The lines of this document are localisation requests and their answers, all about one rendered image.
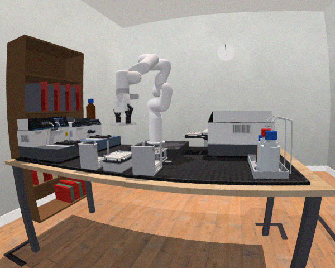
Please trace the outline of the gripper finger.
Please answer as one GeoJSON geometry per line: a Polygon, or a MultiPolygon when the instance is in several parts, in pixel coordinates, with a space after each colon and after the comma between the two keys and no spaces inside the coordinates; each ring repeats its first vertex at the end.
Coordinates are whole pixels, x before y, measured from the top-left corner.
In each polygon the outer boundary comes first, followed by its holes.
{"type": "Polygon", "coordinates": [[[126,124],[131,124],[131,114],[132,114],[133,108],[129,104],[127,104],[127,107],[128,107],[128,110],[125,111],[125,114],[126,114],[126,124]]]}
{"type": "MultiPolygon", "coordinates": [[[[115,113],[115,112],[114,112],[115,113]]],[[[121,113],[115,113],[116,116],[116,123],[121,122],[121,117],[120,117],[121,113]]]]}

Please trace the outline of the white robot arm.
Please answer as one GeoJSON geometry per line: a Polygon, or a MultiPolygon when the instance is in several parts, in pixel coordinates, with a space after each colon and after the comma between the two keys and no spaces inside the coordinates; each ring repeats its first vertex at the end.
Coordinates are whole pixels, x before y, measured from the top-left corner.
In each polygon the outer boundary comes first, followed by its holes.
{"type": "Polygon", "coordinates": [[[167,83],[171,71],[171,63],[166,59],[159,59],[156,54],[143,54],[139,56],[138,63],[127,70],[116,72],[116,94],[129,93],[129,85],[141,81],[143,74],[153,70],[161,70],[155,77],[152,94],[154,97],[147,103],[149,114],[149,140],[148,144],[165,143],[162,140],[162,115],[169,109],[173,93],[172,86],[167,83]],[[162,83],[162,84],[160,84],[162,83]]]}

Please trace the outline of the red bottle cap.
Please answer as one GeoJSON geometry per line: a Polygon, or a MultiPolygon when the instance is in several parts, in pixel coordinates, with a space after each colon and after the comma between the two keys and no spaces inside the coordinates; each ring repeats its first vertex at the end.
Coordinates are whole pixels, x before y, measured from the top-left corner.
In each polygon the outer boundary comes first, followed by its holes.
{"type": "Polygon", "coordinates": [[[263,128],[261,129],[261,135],[265,135],[265,131],[271,131],[271,129],[266,129],[266,128],[263,128]]]}

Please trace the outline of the white plastic bottle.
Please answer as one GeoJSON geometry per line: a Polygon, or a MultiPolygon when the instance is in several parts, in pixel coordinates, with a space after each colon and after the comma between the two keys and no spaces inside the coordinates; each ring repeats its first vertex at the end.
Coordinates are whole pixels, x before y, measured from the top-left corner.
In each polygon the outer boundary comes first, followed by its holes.
{"type": "Polygon", "coordinates": [[[261,145],[260,171],[279,171],[280,146],[266,147],[261,145]]]}

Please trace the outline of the brown glass bottle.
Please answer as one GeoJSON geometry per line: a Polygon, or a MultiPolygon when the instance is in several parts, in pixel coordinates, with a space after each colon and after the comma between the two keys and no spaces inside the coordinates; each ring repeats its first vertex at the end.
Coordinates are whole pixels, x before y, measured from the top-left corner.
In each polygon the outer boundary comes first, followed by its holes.
{"type": "Polygon", "coordinates": [[[87,118],[96,119],[95,106],[86,106],[87,118]]]}

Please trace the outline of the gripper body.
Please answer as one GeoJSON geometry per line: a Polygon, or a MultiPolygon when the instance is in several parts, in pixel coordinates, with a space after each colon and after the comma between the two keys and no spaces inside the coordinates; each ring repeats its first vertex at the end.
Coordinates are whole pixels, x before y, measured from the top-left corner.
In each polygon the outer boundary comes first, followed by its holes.
{"type": "Polygon", "coordinates": [[[131,105],[129,93],[116,94],[114,100],[114,112],[124,113],[126,110],[128,110],[127,104],[131,105]]]}

